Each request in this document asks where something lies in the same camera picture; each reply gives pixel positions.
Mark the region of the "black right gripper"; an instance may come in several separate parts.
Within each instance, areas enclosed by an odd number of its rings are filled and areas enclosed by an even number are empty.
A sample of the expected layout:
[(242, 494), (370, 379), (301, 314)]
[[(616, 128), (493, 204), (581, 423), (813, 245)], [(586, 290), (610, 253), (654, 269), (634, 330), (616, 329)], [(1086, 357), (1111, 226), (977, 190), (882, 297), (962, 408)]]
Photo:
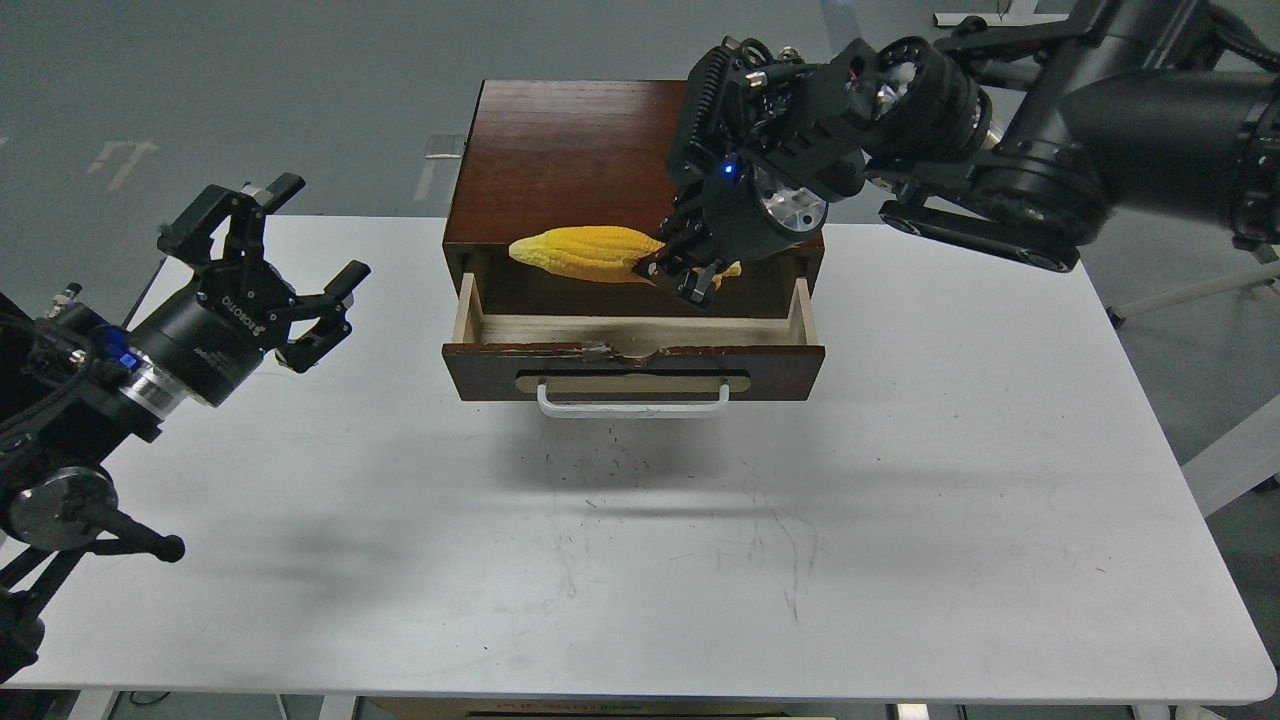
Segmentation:
[(708, 311), (717, 274), (815, 238), (828, 210), (829, 202), (814, 191), (792, 187), (762, 165), (731, 161), (677, 192), (660, 224), (660, 255), (641, 258), (631, 272)]

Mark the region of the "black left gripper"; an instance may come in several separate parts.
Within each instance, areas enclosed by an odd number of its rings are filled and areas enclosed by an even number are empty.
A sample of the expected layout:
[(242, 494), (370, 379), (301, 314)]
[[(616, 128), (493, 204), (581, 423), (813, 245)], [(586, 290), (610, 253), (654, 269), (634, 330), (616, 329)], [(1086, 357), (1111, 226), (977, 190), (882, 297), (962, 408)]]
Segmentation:
[[(159, 228), (160, 252), (197, 273), (129, 331), (131, 347), (216, 407), (257, 369), (271, 340), (279, 364), (296, 373), (315, 366), (352, 328), (347, 300), (371, 268), (349, 261), (321, 293), (296, 297), (292, 283), (265, 260), (266, 219), (306, 186), (283, 173), (264, 188), (210, 184), (170, 224)], [(271, 327), (268, 314), (271, 310)], [(315, 320), (291, 340), (297, 322)]]

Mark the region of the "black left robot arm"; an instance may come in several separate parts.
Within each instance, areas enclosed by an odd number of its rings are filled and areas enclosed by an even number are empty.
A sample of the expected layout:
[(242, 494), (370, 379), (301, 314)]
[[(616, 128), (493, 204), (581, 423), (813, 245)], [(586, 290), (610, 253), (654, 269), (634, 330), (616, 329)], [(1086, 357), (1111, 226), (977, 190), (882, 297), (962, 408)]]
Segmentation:
[(157, 237), (191, 281), (132, 329), (84, 305), (77, 283), (41, 316), (3, 301), (3, 534), (24, 546), (3, 568), (4, 680), (37, 661), (40, 615), (83, 556), (183, 559), (180, 537), (119, 507), (104, 462), (125, 439), (156, 439), (187, 398), (216, 407), (269, 354), (303, 373), (351, 334), (366, 264), (301, 295), (265, 258), (268, 218), (303, 186), (284, 173), (206, 187)]

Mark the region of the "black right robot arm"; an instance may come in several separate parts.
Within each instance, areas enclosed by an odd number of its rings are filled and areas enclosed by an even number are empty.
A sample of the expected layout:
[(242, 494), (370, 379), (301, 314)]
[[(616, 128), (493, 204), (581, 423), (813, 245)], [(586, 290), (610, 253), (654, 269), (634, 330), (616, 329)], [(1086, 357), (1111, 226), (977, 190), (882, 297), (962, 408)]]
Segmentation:
[(726, 38), (690, 70), (659, 249), (632, 273), (695, 307), (815, 238), (867, 182), (888, 225), (1065, 273), (1116, 208), (1277, 242), (1277, 54), (1207, 1), (1079, 1), (826, 63)]

